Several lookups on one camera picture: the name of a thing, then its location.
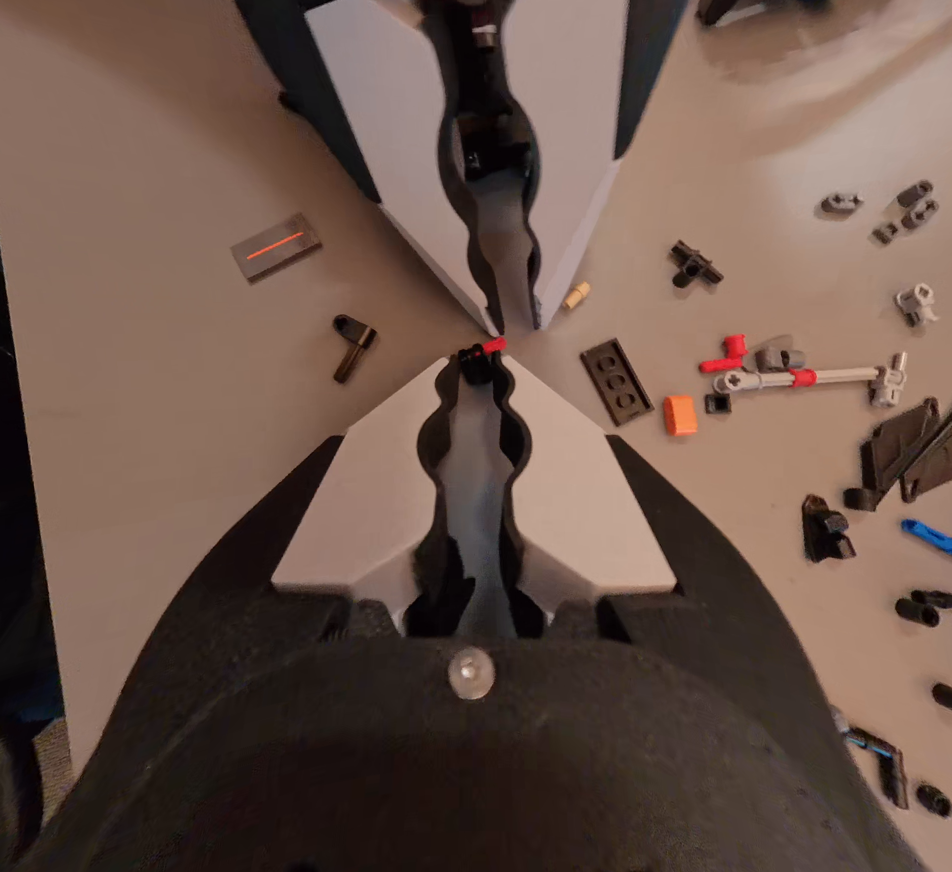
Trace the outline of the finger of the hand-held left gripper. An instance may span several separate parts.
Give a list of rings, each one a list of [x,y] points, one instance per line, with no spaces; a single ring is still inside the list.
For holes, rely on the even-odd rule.
[[[478,207],[454,155],[451,46],[414,0],[334,0],[305,21],[382,212],[489,335],[504,333]]]
[[[615,155],[629,0],[512,0],[503,21],[509,92],[528,118],[534,170],[533,323],[572,285],[621,159]]]

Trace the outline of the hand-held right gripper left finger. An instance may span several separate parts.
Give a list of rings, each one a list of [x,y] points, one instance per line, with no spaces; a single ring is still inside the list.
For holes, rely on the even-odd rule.
[[[439,467],[460,380],[459,358],[440,358],[348,429],[275,588],[380,602],[415,637],[456,632],[475,580],[449,532]]]

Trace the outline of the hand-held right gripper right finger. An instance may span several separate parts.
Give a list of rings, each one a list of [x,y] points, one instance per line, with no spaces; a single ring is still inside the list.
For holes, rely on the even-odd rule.
[[[513,358],[491,355],[503,489],[499,563],[519,638],[568,603],[667,596],[677,578],[607,434]]]

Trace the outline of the black lego panel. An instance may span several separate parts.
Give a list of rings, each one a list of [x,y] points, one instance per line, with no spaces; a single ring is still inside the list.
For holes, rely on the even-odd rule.
[[[939,401],[922,402],[875,426],[860,449],[860,486],[843,492],[847,509],[875,511],[941,422]]]

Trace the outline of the black lego plate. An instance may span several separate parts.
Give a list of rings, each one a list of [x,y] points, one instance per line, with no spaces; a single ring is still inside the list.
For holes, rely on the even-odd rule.
[[[579,357],[614,426],[624,426],[654,411],[618,339],[586,349]]]

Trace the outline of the dark lego tile red stripe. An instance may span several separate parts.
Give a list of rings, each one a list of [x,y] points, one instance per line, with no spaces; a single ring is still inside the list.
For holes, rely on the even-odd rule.
[[[233,245],[231,255],[244,280],[255,284],[322,247],[315,227],[296,212]]]

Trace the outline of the black lego pin connector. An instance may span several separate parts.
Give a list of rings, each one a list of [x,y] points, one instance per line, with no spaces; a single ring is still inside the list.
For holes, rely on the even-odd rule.
[[[723,280],[723,274],[710,259],[682,240],[671,247],[669,257],[676,265],[672,284],[679,290],[684,290],[699,280],[708,286],[717,286]]]

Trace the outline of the scattered lego pieces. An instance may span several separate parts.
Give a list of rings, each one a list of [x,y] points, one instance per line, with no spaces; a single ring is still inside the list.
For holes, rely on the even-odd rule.
[[[919,283],[896,295],[895,301],[903,318],[912,327],[921,327],[935,320],[933,289]],[[882,365],[826,367],[817,369],[801,351],[792,347],[789,337],[773,338],[759,347],[749,347],[744,334],[728,334],[722,340],[722,356],[700,362],[698,372],[711,376],[711,391],[705,395],[708,414],[732,412],[732,401],[744,393],[765,390],[809,389],[817,386],[862,385],[870,405],[878,410],[893,409],[901,404],[908,380],[908,353],[891,354]],[[697,432],[690,398],[682,394],[664,401],[665,425],[674,436]],[[935,432],[926,441],[918,456],[896,485],[901,499],[910,504],[928,490],[950,484],[950,409]],[[853,559],[857,550],[849,536],[850,521],[844,512],[831,507],[825,497],[806,493],[802,506],[804,558],[810,564]],[[950,533],[934,529],[921,520],[903,519],[899,523],[903,536],[916,538],[933,550],[950,557]],[[912,589],[898,597],[896,615],[910,624],[936,627],[941,612],[950,612],[950,591]],[[885,739],[846,721],[842,724],[843,739],[876,757],[883,795],[898,809],[909,809],[909,787],[902,753]],[[930,814],[950,817],[950,796],[934,784],[919,783],[916,799]]]

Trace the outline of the black connector with axle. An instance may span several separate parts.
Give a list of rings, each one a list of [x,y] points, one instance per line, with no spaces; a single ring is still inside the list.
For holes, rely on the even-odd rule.
[[[378,333],[369,325],[346,314],[336,315],[332,321],[332,328],[349,345],[333,375],[334,382],[344,385],[351,378],[363,355],[376,341]]]

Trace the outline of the person's blue jeans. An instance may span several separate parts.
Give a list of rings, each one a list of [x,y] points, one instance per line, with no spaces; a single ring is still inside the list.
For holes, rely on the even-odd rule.
[[[1,711],[36,733],[65,715],[16,352],[1,280]]]

